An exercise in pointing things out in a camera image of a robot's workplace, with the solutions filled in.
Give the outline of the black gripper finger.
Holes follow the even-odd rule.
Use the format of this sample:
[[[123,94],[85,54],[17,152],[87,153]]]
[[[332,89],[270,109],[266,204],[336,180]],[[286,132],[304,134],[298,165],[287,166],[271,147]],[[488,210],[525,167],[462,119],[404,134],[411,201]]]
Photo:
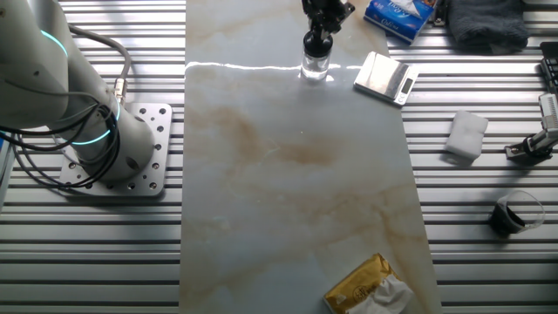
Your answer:
[[[323,19],[321,17],[313,17],[309,19],[309,41],[321,43],[323,32]]]
[[[326,39],[331,34],[338,33],[344,20],[344,17],[324,17],[321,26],[321,39]]]

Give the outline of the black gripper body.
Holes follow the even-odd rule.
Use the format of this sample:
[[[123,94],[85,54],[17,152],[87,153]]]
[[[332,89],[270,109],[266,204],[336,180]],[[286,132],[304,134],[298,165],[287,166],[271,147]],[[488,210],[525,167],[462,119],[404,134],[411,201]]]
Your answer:
[[[342,0],[302,0],[303,12],[310,21],[342,23],[355,11],[355,6]]]

